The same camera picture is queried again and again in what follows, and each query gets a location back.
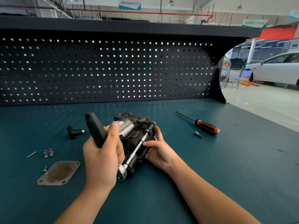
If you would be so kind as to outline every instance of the black ratchet handle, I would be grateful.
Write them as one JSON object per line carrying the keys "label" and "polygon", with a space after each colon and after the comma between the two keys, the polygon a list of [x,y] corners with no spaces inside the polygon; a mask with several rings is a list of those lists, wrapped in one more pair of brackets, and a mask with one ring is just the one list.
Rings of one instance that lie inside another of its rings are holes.
{"label": "black ratchet handle", "polygon": [[85,121],[90,134],[95,140],[95,144],[98,148],[101,148],[107,138],[107,133],[99,121],[98,117],[93,112],[85,114]]}

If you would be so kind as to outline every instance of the white car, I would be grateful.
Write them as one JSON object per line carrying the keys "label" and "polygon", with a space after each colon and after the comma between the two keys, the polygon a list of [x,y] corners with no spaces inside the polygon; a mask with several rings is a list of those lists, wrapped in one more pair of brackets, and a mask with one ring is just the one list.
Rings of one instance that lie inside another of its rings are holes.
{"label": "white car", "polygon": [[299,52],[286,52],[260,63],[248,64],[249,81],[260,80],[299,85]]}

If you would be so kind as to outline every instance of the person's left hand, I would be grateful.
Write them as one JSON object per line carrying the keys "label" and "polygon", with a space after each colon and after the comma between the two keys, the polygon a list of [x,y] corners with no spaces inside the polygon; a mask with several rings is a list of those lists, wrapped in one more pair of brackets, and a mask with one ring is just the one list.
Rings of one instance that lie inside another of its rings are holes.
{"label": "person's left hand", "polygon": [[83,146],[87,190],[111,190],[116,182],[118,166],[124,161],[123,145],[119,139],[119,124],[114,121],[107,131],[107,139],[98,148],[92,136]]}

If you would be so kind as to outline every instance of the glass wall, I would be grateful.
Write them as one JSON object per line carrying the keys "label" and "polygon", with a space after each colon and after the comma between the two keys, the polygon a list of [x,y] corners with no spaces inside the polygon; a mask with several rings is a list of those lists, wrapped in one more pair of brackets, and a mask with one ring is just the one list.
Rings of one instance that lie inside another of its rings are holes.
{"label": "glass wall", "polygon": [[[247,59],[251,46],[251,40],[248,40],[233,48],[231,58]],[[251,64],[258,63],[270,57],[288,52],[292,40],[257,40]]]}

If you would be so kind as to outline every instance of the glass window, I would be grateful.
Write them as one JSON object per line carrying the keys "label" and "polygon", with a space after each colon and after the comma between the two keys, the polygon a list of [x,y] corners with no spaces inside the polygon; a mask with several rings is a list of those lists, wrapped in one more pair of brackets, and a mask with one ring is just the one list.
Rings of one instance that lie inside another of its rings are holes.
{"label": "glass window", "polygon": [[267,60],[264,62],[264,64],[278,64],[278,63],[283,63],[284,60],[289,56],[289,54],[285,54],[285,55],[281,55],[281,56],[277,56],[274,57],[270,60]]}
{"label": "glass window", "polygon": [[299,53],[293,54],[288,63],[299,63]]}

